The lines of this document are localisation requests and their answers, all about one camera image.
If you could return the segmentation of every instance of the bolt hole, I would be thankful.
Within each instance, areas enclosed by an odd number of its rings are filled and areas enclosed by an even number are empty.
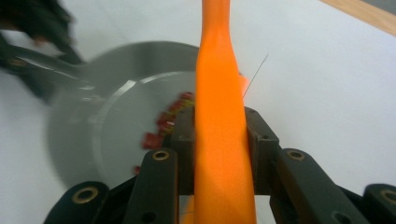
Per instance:
[[[396,202],[396,193],[394,192],[388,192],[385,194],[385,197],[387,197],[388,199]]]
[[[88,203],[98,195],[99,191],[96,187],[87,187],[80,189],[73,195],[74,203]]]
[[[344,215],[339,212],[333,213],[332,217],[340,224],[351,224],[352,221],[347,215]]]
[[[90,198],[92,195],[93,195],[93,191],[90,189],[87,189],[87,190],[82,191],[78,195],[78,198],[81,200],[86,200],[86,199]]]
[[[396,204],[396,191],[390,189],[381,190],[382,196],[390,203]]]
[[[152,158],[156,161],[163,161],[168,159],[169,153],[167,151],[157,151],[152,155]]]
[[[291,152],[290,155],[296,159],[300,159],[303,155],[301,155],[301,153],[298,152]]]
[[[147,212],[142,216],[142,222],[144,223],[152,223],[155,219],[157,219],[157,216],[152,212]]]
[[[305,159],[305,155],[299,151],[290,150],[287,153],[288,156],[293,160],[302,161],[303,159]]]

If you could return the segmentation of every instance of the diced red pepper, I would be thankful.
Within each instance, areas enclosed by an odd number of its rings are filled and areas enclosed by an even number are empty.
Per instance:
[[[190,91],[185,91],[180,94],[180,99],[192,100],[194,98],[194,94]]]
[[[162,139],[155,133],[146,133],[142,147],[144,149],[155,149],[161,146]]]
[[[140,169],[141,169],[140,166],[135,166],[135,167],[134,167],[134,175],[139,175]]]

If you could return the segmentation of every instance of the red food piece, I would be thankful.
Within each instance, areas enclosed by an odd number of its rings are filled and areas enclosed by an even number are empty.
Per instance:
[[[140,166],[135,166],[135,167],[134,167],[134,175],[139,175],[140,169],[141,169]]]
[[[172,133],[174,126],[175,123],[171,121],[166,121],[165,123],[160,124],[158,126],[160,135]]]
[[[194,94],[190,91],[185,91],[180,94],[180,99],[192,100],[194,98]]]
[[[178,100],[176,102],[174,102],[170,107],[169,107],[169,113],[174,115],[176,113],[178,113],[178,111],[180,111],[183,108],[183,101],[182,100]]]
[[[155,149],[159,148],[162,143],[162,139],[155,133],[146,133],[142,147],[144,149]]]
[[[167,121],[173,122],[175,118],[176,116],[169,112],[162,112],[160,117],[157,119],[157,124],[160,125],[166,123]]]

